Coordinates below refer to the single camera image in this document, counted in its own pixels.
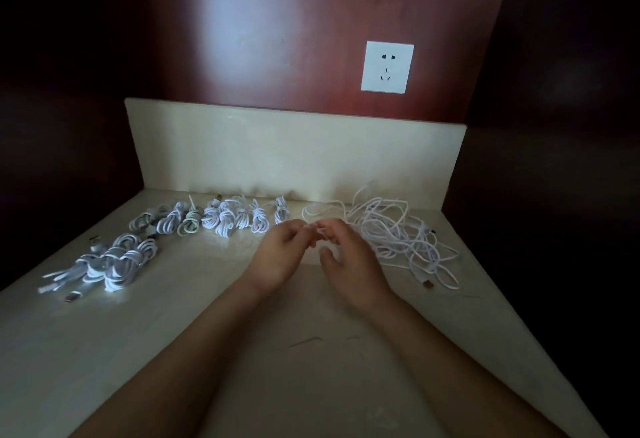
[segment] white outlet plate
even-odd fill
[[[411,44],[368,41],[360,89],[404,94],[412,57]]]

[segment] countertop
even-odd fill
[[[193,198],[204,205],[212,196]],[[187,199],[185,192],[140,192],[0,293],[3,438],[68,436],[240,276],[261,236],[247,229],[225,240],[201,228],[185,238],[159,236],[156,258],[119,292],[97,286],[71,304],[62,301],[71,286],[37,294],[40,276],[71,266],[89,237],[111,241],[144,209]],[[307,204],[290,202],[292,217]],[[461,288],[434,280],[427,290],[408,270],[385,268],[391,287],[570,436],[605,436],[444,215],[412,214],[459,249],[447,267]],[[42,237],[50,230],[34,226]],[[334,294],[309,249],[255,315],[202,436],[328,435],[445,436],[412,376]]]

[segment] scratch mark on countertop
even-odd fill
[[[309,343],[309,342],[313,342],[314,340],[322,340],[322,339],[320,337],[311,337],[310,339],[303,340],[302,342],[296,342],[295,344],[291,344],[289,346],[289,348],[295,347],[295,346],[298,346],[298,345],[302,345],[302,344],[306,344],[306,343]]]

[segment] person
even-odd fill
[[[396,296],[369,244],[348,224],[326,219],[274,226],[242,276],[71,437],[196,435],[247,317],[322,239],[342,249],[340,261],[320,249],[326,278],[400,354],[450,436],[566,436]]]

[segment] red wall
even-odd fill
[[[501,0],[108,0],[126,95],[462,122]],[[367,40],[414,44],[404,95]]]

